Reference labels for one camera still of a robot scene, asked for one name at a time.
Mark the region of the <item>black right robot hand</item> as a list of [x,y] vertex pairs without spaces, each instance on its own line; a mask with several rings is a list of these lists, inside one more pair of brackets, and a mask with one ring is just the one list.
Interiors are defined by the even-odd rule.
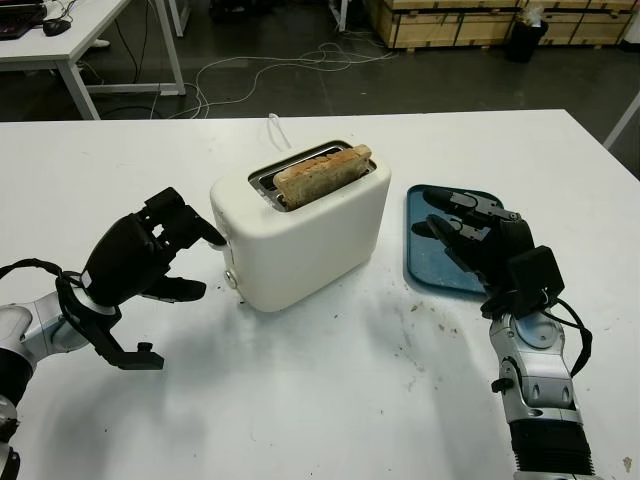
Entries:
[[428,186],[422,197],[444,214],[428,215],[411,231],[440,241],[461,270],[476,275],[487,295],[481,307],[485,318],[507,313],[516,291],[507,262],[534,248],[527,222],[497,200],[471,191]]

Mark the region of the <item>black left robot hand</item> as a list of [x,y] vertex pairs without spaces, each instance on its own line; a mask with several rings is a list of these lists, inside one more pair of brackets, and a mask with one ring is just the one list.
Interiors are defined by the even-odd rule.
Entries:
[[103,235],[81,274],[83,288],[102,306],[119,306],[137,295],[170,303],[199,300],[204,283],[169,277],[167,272],[177,252],[200,239],[216,247],[227,245],[213,225],[167,187]]

